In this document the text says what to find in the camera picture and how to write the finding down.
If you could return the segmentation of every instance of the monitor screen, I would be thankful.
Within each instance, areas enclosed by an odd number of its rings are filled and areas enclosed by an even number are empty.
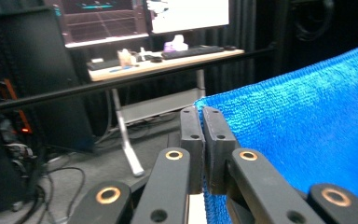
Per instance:
[[[228,25],[228,0],[147,0],[152,33]]]
[[[148,36],[143,0],[45,0],[67,48]]]

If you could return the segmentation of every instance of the blue cloth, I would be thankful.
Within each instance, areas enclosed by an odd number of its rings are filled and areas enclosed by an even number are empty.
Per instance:
[[[358,196],[358,49],[195,103],[204,105],[293,187],[331,183]],[[230,223],[226,198],[204,195],[208,223]]]

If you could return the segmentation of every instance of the white screen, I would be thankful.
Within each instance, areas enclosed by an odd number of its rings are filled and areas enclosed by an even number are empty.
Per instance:
[[[153,33],[228,24],[228,0],[147,0]]]

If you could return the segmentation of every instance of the metal desk leg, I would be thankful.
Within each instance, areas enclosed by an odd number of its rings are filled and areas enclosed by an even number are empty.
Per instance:
[[[199,89],[199,98],[205,96],[205,78],[203,69],[197,70],[197,88]]]
[[[133,151],[132,145],[130,143],[130,138],[129,138],[129,134],[127,132],[126,123],[124,122],[123,115],[121,114],[121,105],[120,105],[120,100],[118,98],[117,89],[112,89],[112,93],[113,93],[113,100],[114,100],[115,108],[116,108],[117,122],[118,122],[118,126],[120,128],[121,137],[123,138],[122,147],[123,147],[124,153],[126,154],[126,157],[130,164],[130,167],[132,169],[133,175],[141,176],[145,173],[145,170],[144,170],[144,168],[142,168],[142,165],[139,162],[138,158],[136,157],[136,154]]]

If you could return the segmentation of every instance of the wooden tabletop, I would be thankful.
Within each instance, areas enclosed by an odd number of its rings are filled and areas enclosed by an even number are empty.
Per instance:
[[[222,59],[228,56],[239,55],[245,53],[242,49],[226,50],[218,53],[203,54],[198,56],[185,57],[180,59],[163,60],[162,63],[151,63],[150,61],[138,63],[128,69],[121,69],[120,66],[105,68],[101,70],[90,71],[89,75],[92,81],[102,81],[118,77],[137,76],[142,73],[158,71],[164,68],[180,67],[183,65],[191,65],[196,63],[206,63],[215,59]]]

